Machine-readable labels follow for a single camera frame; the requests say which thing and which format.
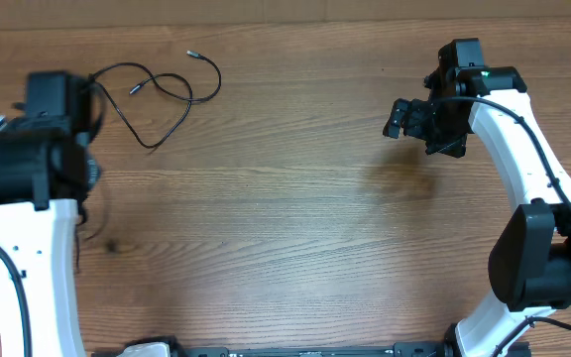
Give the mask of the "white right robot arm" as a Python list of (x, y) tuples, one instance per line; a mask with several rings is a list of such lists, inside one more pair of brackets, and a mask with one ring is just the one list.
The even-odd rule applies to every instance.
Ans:
[(511, 66), (491, 67), (478, 39), (438, 53), (424, 100), (398, 99), (383, 133), (422, 140), (427, 154), (464, 156), (470, 135), (488, 150), (512, 216), (488, 261), (490, 290), (440, 342), (398, 342), (396, 356), (527, 356), (523, 335), (571, 305), (571, 178)]

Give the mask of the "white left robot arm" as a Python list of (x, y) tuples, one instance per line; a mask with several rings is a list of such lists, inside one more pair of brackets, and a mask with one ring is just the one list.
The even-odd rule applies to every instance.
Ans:
[(99, 178), (88, 152), (102, 120), (90, 80), (27, 77), (22, 114), (0, 115), (0, 341), (5, 356), (82, 356), (75, 230)]

